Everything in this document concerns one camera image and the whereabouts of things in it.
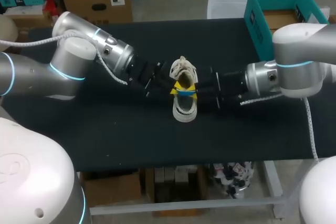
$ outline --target white plastic bin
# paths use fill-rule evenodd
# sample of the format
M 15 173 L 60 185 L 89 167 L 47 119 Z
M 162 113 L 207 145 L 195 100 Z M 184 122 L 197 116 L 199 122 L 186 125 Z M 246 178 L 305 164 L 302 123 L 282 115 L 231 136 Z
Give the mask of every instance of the white plastic bin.
M 207 19 L 243 18 L 247 0 L 208 0 Z

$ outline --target metal table frame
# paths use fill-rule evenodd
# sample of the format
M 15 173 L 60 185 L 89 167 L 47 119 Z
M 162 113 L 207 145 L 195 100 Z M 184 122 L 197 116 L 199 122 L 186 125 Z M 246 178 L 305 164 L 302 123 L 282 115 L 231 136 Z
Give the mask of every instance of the metal table frame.
M 302 181 L 315 164 L 313 159 L 304 159 L 299 166 L 293 182 L 283 191 L 273 161 L 264 161 L 264 170 L 271 197 L 246 199 L 217 199 L 184 202 L 168 202 L 153 204 L 138 204 L 125 206 L 91 207 L 91 215 L 125 214 L 131 212 L 150 212 L 162 210 L 220 208 L 238 206 L 273 205 L 274 216 L 277 219 L 289 217 L 295 209 Z

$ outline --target table leg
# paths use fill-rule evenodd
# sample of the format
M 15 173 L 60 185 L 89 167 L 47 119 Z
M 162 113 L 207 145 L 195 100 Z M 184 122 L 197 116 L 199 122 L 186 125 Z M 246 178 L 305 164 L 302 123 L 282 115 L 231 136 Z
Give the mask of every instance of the table leg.
M 304 159 L 299 166 L 294 181 L 283 192 L 285 202 L 281 204 L 274 204 L 273 212 L 277 219 L 289 217 L 295 210 L 295 206 L 299 199 L 299 193 L 302 181 L 307 172 L 315 165 L 313 159 Z

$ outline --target robotic arm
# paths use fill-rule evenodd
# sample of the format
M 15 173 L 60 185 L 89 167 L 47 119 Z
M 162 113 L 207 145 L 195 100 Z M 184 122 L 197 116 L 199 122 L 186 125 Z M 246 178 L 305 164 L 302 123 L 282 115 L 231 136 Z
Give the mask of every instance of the robotic arm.
M 275 60 L 247 66 L 250 93 L 281 92 L 290 98 L 318 93 L 323 81 L 336 76 L 336 25 L 293 24 L 273 35 Z
M 72 13 L 59 17 L 52 35 L 74 32 L 82 36 L 62 39 L 49 64 L 0 53 L 0 94 L 72 99 L 97 50 L 112 76 L 128 75 L 129 81 L 123 84 L 137 81 L 145 90 L 161 84 L 161 63 L 137 57 L 130 45 Z M 334 80 L 335 66 L 330 64 L 336 64 L 335 34 L 336 25 L 281 28 L 273 36 L 274 61 L 252 63 L 234 73 L 213 72 L 209 82 L 198 85 L 198 92 L 215 94 L 217 101 L 244 93 L 255 97 L 279 92 L 292 98 L 314 95 L 324 80 Z M 91 223 L 74 167 L 61 146 L 6 119 L 0 119 L 0 132 L 0 216 L 5 223 Z

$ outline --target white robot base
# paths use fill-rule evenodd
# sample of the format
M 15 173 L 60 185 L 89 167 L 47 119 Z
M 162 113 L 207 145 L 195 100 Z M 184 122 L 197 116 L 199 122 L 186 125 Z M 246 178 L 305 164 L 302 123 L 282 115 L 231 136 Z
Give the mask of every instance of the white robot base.
M 91 224 L 69 155 L 55 141 L 0 118 L 1 223 Z

